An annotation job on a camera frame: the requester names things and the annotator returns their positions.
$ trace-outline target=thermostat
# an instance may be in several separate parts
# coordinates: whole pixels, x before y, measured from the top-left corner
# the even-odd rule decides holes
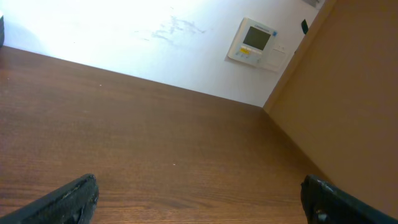
[[[273,49],[276,35],[276,30],[245,17],[229,48],[228,57],[260,66]]]

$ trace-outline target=wall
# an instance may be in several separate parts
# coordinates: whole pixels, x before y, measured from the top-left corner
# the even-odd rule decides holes
[[[397,8],[337,0],[269,112],[338,187],[395,218]]]
[[[317,10],[301,0],[2,0],[5,45],[262,106],[279,73],[226,58],[244,16],[292,52]]]

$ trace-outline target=wooden table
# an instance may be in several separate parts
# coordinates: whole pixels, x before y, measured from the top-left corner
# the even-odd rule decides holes
[[[306,223],[318,173],[262,108],[9,47],[0,155],[0,216],[93,173],[107,224]]]

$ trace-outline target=yellow label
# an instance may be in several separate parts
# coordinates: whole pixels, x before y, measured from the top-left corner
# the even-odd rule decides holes
[[[250,51],[248,51],[246,49],[241,49],[241,52],[244,53],[244,54],[249,54],[250,53]]]

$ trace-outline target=gray display screen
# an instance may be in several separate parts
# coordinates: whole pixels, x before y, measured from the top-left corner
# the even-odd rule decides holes
[[[248,46],[255,47],[259,50],[263,50],[271,35],[263,32],[257,28],[250,27],[248,34],[244,38],[243,43]]]

